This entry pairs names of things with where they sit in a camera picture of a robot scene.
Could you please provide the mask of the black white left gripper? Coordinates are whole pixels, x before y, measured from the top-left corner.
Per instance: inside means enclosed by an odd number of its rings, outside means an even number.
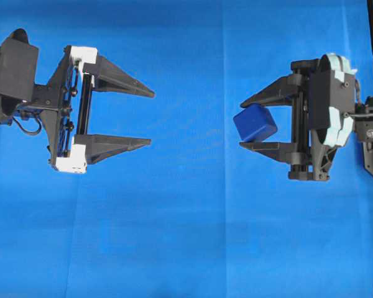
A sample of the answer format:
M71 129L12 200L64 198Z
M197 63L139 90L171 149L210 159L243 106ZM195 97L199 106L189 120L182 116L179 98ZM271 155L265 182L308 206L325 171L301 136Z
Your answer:
M68 45L57 69L46 85L35 85L34 104L47 133L49 165L64 173L84 174L87 164L151 144L151 139L110 135L70 136L71 99L77 95L78 78L94 77L96 92L126 93L153 98L155 93L129 76L93 47Z

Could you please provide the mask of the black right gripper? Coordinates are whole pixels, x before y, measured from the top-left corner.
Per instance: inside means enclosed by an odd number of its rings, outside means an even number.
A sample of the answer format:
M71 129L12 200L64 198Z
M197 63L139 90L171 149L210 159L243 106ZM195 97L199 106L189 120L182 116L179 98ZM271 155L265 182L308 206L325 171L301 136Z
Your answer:
M250 151L291 165L288 177L301 181L327 181L336 148L322 145L319 133L308 127L308 92L310 76L320 68L320 60L291 63L293 74L282 76L240 104L292 106L292 142L240 142Z

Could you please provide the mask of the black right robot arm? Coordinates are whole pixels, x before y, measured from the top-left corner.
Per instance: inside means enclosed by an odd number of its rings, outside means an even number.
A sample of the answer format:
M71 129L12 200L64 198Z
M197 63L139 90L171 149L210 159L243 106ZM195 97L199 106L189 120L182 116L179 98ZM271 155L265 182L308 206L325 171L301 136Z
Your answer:
M291 71L241 104L233 118L241 146L288 164L290 179L327 181L336 151L355 133L373 175L373 97L361 100L349 60L329 53L294 61ZM272 106L292 108L288 143L269 141L277 131Z

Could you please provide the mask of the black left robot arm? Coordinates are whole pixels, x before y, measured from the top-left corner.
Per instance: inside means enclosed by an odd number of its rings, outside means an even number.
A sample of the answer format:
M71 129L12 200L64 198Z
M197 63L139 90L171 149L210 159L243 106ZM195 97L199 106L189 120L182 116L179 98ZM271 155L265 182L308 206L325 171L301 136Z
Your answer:
M49 163L84 174L88 165L149 145L144 138L88 134L93 92L154 97L140 81L99 55L96 48L68 45L47 84L35 83L39 50L17 40L0 46L0 124L33 118L48 138Z

